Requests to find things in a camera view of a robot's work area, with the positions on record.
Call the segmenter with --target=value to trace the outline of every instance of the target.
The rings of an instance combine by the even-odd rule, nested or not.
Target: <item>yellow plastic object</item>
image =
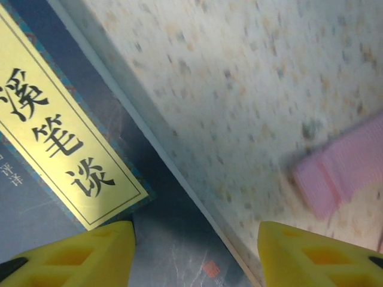
[[[383,287],[382,254],[305,230],[262,222],[258,251],[267,287]]]
[[[134,251],[132,223],[115,222],[19,254],[29,261],[0,287],[126,287]]]

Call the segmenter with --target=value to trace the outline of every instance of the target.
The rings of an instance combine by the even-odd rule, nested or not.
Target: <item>blue patterned border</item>
[[[11,6],[11,4],[7,0],[0,0],[0,4],[6,9],[8,14],[13,18],[13,20],[18,24],[20,29],[24,32],[24,34],[28,37],[30,42],[34,45],[39,54],[44,58],[44,60],[51,67],[56,76],[61,80],[62,84],[66,87],[72,97],[76,100],[76,102],[80,105],[81,109],[87,114],[92,123],[97,127],[97,129],[101,132],[102,136],[108,141],[108,143],[112,146],[114,151],[118,154],[118,156],[123,160],[129,170],[133,173],[134,177],[138,180],[138,182],[145,188],[148,193],[148,197],[142,199],[136,204],[132,205],[130,208],[120,212],[113,218],[104,222],[102,225],[109,224],[110,222],[122,220],[126,218],[128,214],[137,210],[139,207],[147,204],[151,200],[156,198],[154,191],[151,189],[149,184],[144,180],[135,166],[128,160],[123,150],[118,146],[117,142],[109,136],[108,130],[100,123],[100,121],[93,115],[89,107],[86,105],[84,100],[81,98],[80,94],[76,91],[75,87],[72,86],[71,82],[61,69],[57,66],[57,64],[53,61],[51,55],[45,50],[39,40],[36,38],[34,33],[30,30],[27,24],[22,20],[17,11]],[[28,164],[28,162],[20,155],[20,153],[15,149],[15,147],[7,140],[7,138],[0,133],[2,143],[8,148],[8,150],[18,159],[19,162],[25,167],[28,173],[34,178],[34,180],[42,186],[43,190],[56,202],[60,203],[60,208],[65,212],[67,217],[71,219],[71,221],[76,224],[76,226],[85,230],[83,225],[77,220],[77,218],[72,214],[72,212],[61,202],[61,200],[55,195],[55,193],[50,189],[50,187],[39,177],[36,171]]]

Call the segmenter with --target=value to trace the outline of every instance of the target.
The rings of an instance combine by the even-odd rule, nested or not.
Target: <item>marble pattern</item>
[[[376,249],[383,188],[327,221],[291,167],[383,108],[380,0],[57,0],[257,280],[259,222]]]

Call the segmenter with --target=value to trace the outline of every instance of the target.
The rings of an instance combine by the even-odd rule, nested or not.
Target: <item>speckled countertop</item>
[[[50,2],[65,7],[259,282],[262,220],[377,248],[381,187],[318,221],[288,171],[383,108],[381,0]]]

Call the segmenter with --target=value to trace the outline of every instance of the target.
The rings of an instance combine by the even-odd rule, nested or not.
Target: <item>pink fabric strap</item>
[[[383,114],[305,158],[294,175],[318,218],[331,215],[354,192],[383,181]]]

